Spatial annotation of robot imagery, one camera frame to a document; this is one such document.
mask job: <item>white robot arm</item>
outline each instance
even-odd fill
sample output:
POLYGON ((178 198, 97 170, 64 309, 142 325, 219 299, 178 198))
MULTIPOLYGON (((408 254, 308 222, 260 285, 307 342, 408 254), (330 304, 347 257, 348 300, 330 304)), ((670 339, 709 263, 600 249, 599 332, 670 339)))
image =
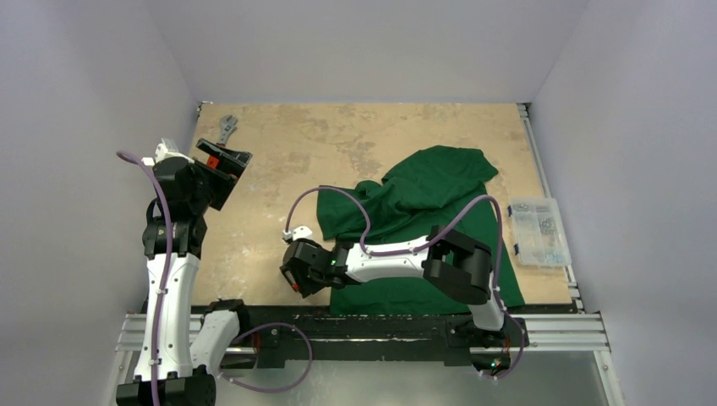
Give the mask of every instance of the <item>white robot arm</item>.
POLYGON ((239 334, 238 312, 243 302, 215 302, 206 311, 200 333, 189 346, 192 290, 206 233, 204 213, 209 207, 221 210, 251 158, 248 152, 231 151, 206 140, 199 140, 197 147, 209 154, 207 163, 179 153, 166 140, 157 147, 154 158, 141 160, 151 167, 167 200, 172 253, 166 285, 160 288, 168 232, 165 212, 159 207, 156 216, 158 205, 153 200, 147 208, 147 226, 142 234, 150 286, 145 336, 134 381, 118 386, 118 406, 153 404, 150 388, 154 367, 161 404, 213 404, 219 363, 239 334), (159 298, 162 304, 157 313, 159 298))
MULTIPOLYGON (((430 236, 403 243, 371 245, 366 249, 380 253, 418 247, 441 230, 435 227, 430 236)), ((302 226, 284 238, 289 247, 284 255, 282 274, 304 297, 325 287, 343 288, 383 277, 418 277, 451 299, 466 304, 476 328, 498 332, 503 327, 505 316, 495 295, 490 293, 493 273, 490 248, 485 244, 451 230, 427 250, 376 256, 350 243, 337 244, 333 251, 327 251, 310 239, 311 235, 311 231, 302 226)))

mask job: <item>green t-shirt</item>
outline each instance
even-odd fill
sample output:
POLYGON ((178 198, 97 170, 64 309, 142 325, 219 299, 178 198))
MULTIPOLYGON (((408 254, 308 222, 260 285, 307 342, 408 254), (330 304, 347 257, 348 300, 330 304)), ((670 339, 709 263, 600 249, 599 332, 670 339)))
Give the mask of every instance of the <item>green t-shirt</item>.
MULTIPOLYGON (((437 145, 409 156, 381 179, 365 180, 355 196, 369 213, 367 244, 389 244, 426 235, 434 225, 447 225, 470 200, 485 195, 484 182, 498 173, 481 150, 437 145)), ((359 209, 346 196, 321 190, 316 216, 324 239, 358 242, 366 224, 359 209)), ((494 263, 497 223, 488 201, 478 203, 456 230, 491 247, 494 263)), ((501 297, 507 306, 524 305, 506 250, 501 260, 501 297)), ((464 313, 465 304, 446 297, 423 279, 386 278, 333 289, 335 315, 440 315, 464 313)))

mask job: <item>white enclosure wall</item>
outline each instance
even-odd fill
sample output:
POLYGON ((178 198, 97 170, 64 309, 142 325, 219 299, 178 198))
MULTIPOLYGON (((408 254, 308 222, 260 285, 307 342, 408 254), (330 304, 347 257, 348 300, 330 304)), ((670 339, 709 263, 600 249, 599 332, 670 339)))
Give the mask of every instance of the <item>white enclosure wall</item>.
POLYGON ((591 0, 530 109, 631 405, 715 404, 717 3, 591 0))
POLYGON ((587 2, 147 0, 214 102, 529 102, 587 2))
POLYGON ((194 101, 141 0, 0 5, 2 404, 96 406, 146 294, 152 189, 115 150, 188 142, 194 101))

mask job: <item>table surface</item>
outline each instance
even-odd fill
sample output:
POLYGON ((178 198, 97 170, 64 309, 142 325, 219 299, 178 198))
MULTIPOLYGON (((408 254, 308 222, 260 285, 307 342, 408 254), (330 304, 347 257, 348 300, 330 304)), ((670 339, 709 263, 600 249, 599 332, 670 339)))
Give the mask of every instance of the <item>table surface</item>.
MULTIPOLYGON (((205 104, 194 133, 216 142, 219 119, 238 118, 227 148, 254 154, 222 211, 209 210, 193 303, 243 299, 248 305, 327 305, 330 289, 307 298, 279 272, 282 228, 296 197, 319 184, 352 188, 381 176, 433 145, 483 150, 498 175, 486 183, 503 209, 504 239, 513 246, 505 207, 512 196, 542 196, 523 123, 512 104, 205 104)), ((191 155, 206 154, 192 148, 191 155)), ((320 240, 316 194, 306 196, 292 226, 320 240)), ((332 242, 323 242, 330 249, 332 242)), ((570 303, 561 268, 523 266, 511 255, 527 304, 570 303)))

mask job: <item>plastic storage box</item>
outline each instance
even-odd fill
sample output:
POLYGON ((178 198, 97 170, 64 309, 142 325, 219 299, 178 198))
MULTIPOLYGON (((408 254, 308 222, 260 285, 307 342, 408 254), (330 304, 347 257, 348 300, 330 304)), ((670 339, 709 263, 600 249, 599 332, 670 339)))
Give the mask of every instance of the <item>plastic storage box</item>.
POLYGON ((518 259, 525 265, 568 266, 570 250, 565 240, 558 203, 544 197, 513 197, 508 206, 518 259))

